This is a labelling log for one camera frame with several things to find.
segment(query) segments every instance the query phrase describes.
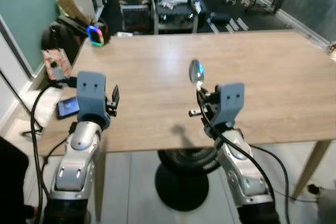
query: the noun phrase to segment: round fan base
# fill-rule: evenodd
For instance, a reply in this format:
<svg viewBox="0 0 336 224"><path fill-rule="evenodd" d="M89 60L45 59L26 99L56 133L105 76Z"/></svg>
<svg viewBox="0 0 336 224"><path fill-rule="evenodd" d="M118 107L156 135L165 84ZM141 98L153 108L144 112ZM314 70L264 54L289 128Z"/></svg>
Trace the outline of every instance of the round fan base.
<svg viewBox="0 0 336 224"><path fill-rule="evenodd" d="M206 199L209 181L206 175L183 177L160 165L155 174L155 187L161 200L177 211L191 211Z"/></svg>

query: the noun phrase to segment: black bag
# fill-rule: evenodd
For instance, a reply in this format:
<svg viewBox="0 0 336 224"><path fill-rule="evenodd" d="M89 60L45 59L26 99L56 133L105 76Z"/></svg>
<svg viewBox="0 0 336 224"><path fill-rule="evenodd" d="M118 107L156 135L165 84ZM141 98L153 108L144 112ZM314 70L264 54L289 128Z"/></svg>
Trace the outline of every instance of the black bag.
<svg viewBox="0 0 336 224"><path fill-rule="evenodd" d="M62 48L72 65L80 48L80 42L76 40L74 33L67 26L52 22L43 31L41 48L42 50Z"/></svg>

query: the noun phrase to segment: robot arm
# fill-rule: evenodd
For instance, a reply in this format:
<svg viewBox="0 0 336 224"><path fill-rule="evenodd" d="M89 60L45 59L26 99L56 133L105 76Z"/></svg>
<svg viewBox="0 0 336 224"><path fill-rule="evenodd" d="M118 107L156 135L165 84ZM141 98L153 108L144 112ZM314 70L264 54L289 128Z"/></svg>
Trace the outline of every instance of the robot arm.
<svg viewBox="0 0 336 224"><path fill-rule="evenodd" d="M119 102L118 86L114 89L112 103L107 102L105 80L100 73L78 74L78 123L66 140L65 154L55 172L44 223L86 223L101 134L109 127L110 116L116 116Z"/></svg>
<svg viewBox="0 0 336 224"><path fill-rule="evenodd" d="M250 156L250 146L240 130L233 128L235 117L244 106L244 85L233 83L216 86L214 93L204 88L197 89L199 106L206 105L204 112L210 123L224 138ZM190 116L202 115L200 110L189 111ZM246 223L280 223L275 204L265 178L245 155L223 143L208 122L202 118L205 133L215 140L217 159L226 173L228 184L237 207L239 218Z"/></svg>

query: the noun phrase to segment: phone screen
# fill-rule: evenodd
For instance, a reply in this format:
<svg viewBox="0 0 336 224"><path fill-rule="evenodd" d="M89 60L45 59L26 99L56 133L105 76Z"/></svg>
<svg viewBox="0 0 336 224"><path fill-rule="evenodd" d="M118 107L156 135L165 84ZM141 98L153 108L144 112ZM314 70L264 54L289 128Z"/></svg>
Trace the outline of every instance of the phone screen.
<svg viewBox="0 0 336 224"><path fill-rule="evenodd" d="M69 98L58 103L58 114L60 118L64 116L75 114L79 111L79 106L76 97Z"/></svg>

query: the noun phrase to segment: wooden table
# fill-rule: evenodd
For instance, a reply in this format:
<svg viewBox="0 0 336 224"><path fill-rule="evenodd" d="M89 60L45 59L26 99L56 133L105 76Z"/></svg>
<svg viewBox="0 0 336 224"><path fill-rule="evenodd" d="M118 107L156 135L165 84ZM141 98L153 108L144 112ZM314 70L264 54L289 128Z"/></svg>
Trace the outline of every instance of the wooden table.
<svg viewBox="0 0 336 224"><path fill-rule="evenodd" d="M294 31L112 37L104 47L86 40L72 74L104 73L108 96L115 84L120 88L118 116L103 133L102 149L213 146L200 118L188 116L188 110L197 108L188 78L194 58L204 67L203 87L210 91L218 83L245 84L245 106L236 127L248 143L317 142L296 197L336 137L336 71L328 55ZM63 98L75 94L75 89L65 89ZM51 118L39 141L41 155L67 136L75 120ZM63 152L59 148L55 154Z"/></svg>

